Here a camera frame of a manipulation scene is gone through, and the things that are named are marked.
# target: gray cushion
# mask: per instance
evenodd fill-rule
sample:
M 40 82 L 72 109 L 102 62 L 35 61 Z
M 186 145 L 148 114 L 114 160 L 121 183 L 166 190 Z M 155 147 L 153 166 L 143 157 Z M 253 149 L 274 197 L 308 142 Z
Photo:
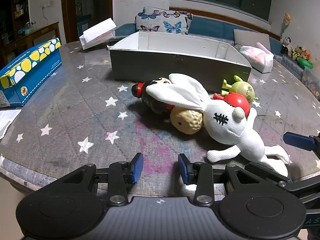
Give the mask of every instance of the gray cushion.
M 255 47 L 257 42 L 260 42 L 267 50 L 270 49 L 269 35 L 265 33 L 257 33 L 243 30 L 233 30 L 235 45 Z

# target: black stitched mark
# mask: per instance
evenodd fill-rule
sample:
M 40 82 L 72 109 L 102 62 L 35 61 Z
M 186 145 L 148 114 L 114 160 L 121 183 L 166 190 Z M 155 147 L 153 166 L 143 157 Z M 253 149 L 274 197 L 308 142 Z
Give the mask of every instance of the black stitched mark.
M 218 115 L 217 113 L 214 113 L 213 119 L 216 119 L 216 121 L 219 122 L 219 124 L 221 125 L 223 125 L 224 123 L 228 123 L 229 121 L 227 116 L 224 116 L 224 114 Z

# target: green alien toy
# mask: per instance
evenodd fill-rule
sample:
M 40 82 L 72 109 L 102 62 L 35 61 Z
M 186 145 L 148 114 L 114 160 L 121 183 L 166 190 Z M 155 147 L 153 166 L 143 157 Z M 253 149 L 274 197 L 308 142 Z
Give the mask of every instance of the green alien toy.
M 248 100 L 249 104 L 251 104 L 253 100 L 259 100 L 259 98 L 254 97 L 253 87 L 248 82 L 243 81 L 238 76 L 233 76 L 233 78 L 236 81 L 233 85 L 227 84 L 227 81 L 224 79 L 222 83 L 222 89 L 227 89 L 230 92 L 244 96 Z M 221 91 L 221 95 L 223 97 L 225 97 L 227 94 L 229 94 L 229 92 L 223 90 Z

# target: blue toy box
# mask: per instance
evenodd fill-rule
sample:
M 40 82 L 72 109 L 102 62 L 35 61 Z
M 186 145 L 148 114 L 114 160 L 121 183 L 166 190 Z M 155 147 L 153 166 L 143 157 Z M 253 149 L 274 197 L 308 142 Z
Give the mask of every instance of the blue toy box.
M 58 38 L 34 46 L 0 70 L 0 107 L 23 106 L 61 66 Z

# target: butterfly pillow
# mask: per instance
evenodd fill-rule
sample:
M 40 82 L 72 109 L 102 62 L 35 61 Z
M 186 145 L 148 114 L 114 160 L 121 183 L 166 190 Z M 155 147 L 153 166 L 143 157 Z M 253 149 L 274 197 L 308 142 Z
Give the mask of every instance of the butterfly pillow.
M 188 34 L 192 14 L 183 11 L 144 7 L 136 16 L 136 29 L 143 32 Z

